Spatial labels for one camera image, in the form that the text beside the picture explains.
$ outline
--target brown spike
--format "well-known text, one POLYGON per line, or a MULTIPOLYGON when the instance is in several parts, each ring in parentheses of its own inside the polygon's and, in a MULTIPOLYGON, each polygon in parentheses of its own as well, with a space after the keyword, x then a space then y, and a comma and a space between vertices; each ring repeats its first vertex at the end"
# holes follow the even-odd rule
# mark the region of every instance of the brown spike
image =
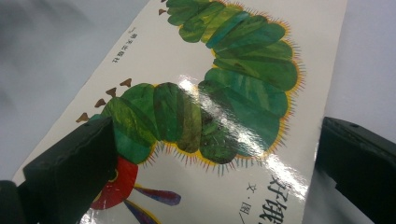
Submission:
POLYGON ((90 118, 88 118, 88 114, 87 113, 82 113, 82 115, 81 116, 79 116, 79 118, 78 119, 76 119, 76 122, 77 123, 80 123, 80 122, 82 122, 82 121, 88 121, 90 118))
POLYGON ((121 82, 120 86, 127 86, 128 88, 130 88, 131 87, 131 82, 132 82, 132 79, 128 78, 125 81, 121 82))
POLYGON ((98 100, 98 102, 96 102, 95 108, 100 107, 101 105, 105 105, 106 101, 104 99, 100 99, 98 100))
POLYGON ((116 97, 116 89, 117 88, 110 89, 110 90, 106 91, 106 94, 111 95, 111 97, 116 97))
POLYGON ((161 16, 161 14, 163 14, 164 12, 166 12, 166 10, 161 8, 160 10, 158 10, 158 15, 161 16))

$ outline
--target white background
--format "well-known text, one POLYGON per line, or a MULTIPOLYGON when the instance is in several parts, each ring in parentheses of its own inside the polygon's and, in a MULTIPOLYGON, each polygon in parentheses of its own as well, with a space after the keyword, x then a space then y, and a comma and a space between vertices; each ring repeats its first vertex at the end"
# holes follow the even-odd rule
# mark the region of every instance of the white background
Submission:
MULTIPOLYGON (((0 0, 0 179, 12 178, 146 3, 0 0)), ((326 108, 393 142, 395 9, 349 0, 326 108)), ((314 174, 305 223, 366 222, 329 182, 314 174)))

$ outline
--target green caterpillar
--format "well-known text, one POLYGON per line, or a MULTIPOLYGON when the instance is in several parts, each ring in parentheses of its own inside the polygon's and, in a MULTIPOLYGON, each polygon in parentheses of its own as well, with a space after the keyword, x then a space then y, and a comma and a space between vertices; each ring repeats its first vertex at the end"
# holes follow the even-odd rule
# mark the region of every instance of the green caterpillar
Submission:
POLYGON ((214 164, 271 151, 300 83, 285 26, 220 1, 168 0, 166 6, 184 41, 212 49, 213 68, 190 89, 135 85, 93 119, 113 118, 118 151, 134 164, 146 161, 158 142, 214 164))

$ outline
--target caterpillar illustration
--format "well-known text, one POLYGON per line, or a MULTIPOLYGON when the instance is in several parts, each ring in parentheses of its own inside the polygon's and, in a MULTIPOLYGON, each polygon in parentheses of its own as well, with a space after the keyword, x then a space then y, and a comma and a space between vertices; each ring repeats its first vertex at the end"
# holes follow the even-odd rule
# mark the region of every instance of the caterpillar illustration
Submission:
MULTIPOLYGON (((120 97, 115 96, 115 90, 108 92, 113 98, 107 104, 98 102, 106 106, 91 119, 113 118, 122 160, 119 166, 137 167, 149 161, 160 144, 207 166, 260 160, 283 144, 292 95, 302 83, 295 50, 285 38, 287 25, 222 1, 168 0, 166 6, 160 15, 165 11, 170 15, 168 22, 178 26, 184 41, 202 42, 211 49, 213 67, 198 86, 141 83, 120 97)), ((129 186, 129 192, 117 196, 115 203, 94 208, 125 202, 134 181, 129 186)), ((167 195, 171 204, 180 200, 174 192, 156 194, 159 198, 167 195)), ((125 204, 133 207, 129 201, 125 204)), ((135 216, 136 209, 131 210, 135 216)), ((140 216, 152 217, 138 211, 140 216)))

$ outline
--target white surface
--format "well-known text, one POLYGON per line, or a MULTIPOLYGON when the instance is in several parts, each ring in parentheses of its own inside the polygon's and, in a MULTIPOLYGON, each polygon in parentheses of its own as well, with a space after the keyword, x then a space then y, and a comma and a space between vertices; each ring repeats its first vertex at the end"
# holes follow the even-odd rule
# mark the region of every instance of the white surface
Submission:
MULTIPOLYGON (((12 178, 146 3, 0 0, 0 179, 12 178)), ((349 0, 326 112, 393 142, 395 9, 393 0, 349 0)), ((340 220, 317 210, 306 223, 340 220)), ((343 223, 367 222, 340 214, 343 223)))

